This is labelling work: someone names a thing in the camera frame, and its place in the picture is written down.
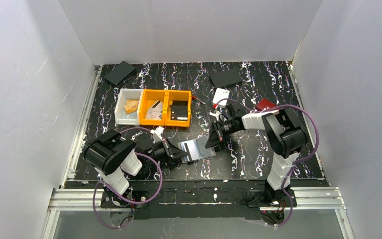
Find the grey card holder blue inside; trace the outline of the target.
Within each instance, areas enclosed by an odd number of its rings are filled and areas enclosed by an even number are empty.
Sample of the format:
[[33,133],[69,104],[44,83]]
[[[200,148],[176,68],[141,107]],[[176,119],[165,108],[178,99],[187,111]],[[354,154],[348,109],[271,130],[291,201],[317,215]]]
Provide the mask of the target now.
[[196,139],[179,142],[178,148],[187,153],[186,156],[182,157],[182,163],[192,163],[214,157],[216,155],[214,148],[205,148],[207,141],[208,136],[205,135]]

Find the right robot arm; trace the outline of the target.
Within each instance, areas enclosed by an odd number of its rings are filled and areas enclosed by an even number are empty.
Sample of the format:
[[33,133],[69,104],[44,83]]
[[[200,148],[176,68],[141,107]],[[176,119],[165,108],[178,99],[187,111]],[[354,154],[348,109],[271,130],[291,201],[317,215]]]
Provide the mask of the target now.
[[290,174],[308,136],[292,109],[280,109],[265,113],[248,113],[239,103],[227,105],[230,117],[214,121],[206,148],[222,144],[226,136],[243,130],[263,130],[274,151],[271,171],[265,186],[266,196],[277,197],[289,191]]

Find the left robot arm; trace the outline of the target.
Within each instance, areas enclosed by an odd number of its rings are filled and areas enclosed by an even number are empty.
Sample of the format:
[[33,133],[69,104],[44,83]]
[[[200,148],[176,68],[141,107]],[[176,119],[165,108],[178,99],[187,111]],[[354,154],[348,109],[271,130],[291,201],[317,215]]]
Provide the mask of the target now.
[[127,177],[146,179],[153,173],[160,173],[157,167],[175,165],[188,155],[163,136],[161,126],[134,129],[148,131],[151,144],[139,147],[133,140],[123,138],[121,132],[111,129],[88,142],[83,149],[83,158],[100,174],[105,185],[120,195],[130,187]]

